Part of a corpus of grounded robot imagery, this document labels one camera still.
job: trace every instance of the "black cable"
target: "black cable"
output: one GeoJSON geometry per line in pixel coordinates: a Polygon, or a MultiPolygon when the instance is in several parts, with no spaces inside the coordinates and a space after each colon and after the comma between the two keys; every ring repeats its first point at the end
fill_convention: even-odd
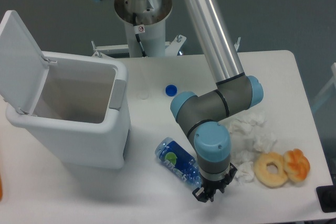
{"type": "MultiPolygon", "coordinates": [[[[133,26],[137,26],[136,24],[137,24],[136,13],[133,13],[133,26]]],[[[135,37],[136,37],[137,42],[139,43],[140,50],[141,50],[141,53],[142,53],[142,57],[147,57],[145,49],[143,48],[143,45],[141,43],[139,34],[135,34],[135,37]]]]}

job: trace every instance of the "orange object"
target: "orange object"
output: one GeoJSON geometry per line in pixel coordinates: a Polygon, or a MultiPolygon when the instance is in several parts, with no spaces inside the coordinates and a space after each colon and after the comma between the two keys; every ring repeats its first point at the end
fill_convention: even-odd
{"type": "Polygon", "coordinates": [[[293,182],[301,182],[307,178],[310,171],[310,164],[308,159],[303,155],[299,149],[287,151],[284,157],[284,170],[286,171],[289,179],[293,182]]]}

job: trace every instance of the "silver metal tube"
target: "silver metal tube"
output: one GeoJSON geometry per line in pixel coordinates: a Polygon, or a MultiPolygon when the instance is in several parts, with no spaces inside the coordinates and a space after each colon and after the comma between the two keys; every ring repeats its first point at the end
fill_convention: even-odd
{"type": "Polygon", "coordinates": [[[216,82],[243,73],[216,0],[185,0],[198,40],[216,82]]]}

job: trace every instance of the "toy donut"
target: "toy donut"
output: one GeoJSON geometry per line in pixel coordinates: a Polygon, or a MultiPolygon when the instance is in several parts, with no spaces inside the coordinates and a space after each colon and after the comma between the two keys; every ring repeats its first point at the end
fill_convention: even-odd
{"type": "Polygon", "coordinates": [[[310,164],[303,152],[299,149],[287,151],[284,157],[284,170],[293,182],[304,181],[310,171],[310,164]]]}
{"type": "Polygon", "coordinates": [[[254,172],[258,180],[268,187],[282,186],[288,180],[284,171],[284,159],[275,152],[262,153],[254,164],[254,172]],[[278,168],[278,173],[270,173],[267,170],[268,165],[275,165],[278,168]]]}

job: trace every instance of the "white trash bin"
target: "white trash bin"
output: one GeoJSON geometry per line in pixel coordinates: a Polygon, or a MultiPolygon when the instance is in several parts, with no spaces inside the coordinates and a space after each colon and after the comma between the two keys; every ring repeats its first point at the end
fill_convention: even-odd
{"type": "Polygon", "coordinates": [[[127,69],[117,60],[42,52],[13,10],[0,24],[6,117],[66,163],[121,168],[129,135],[127,69]]]}

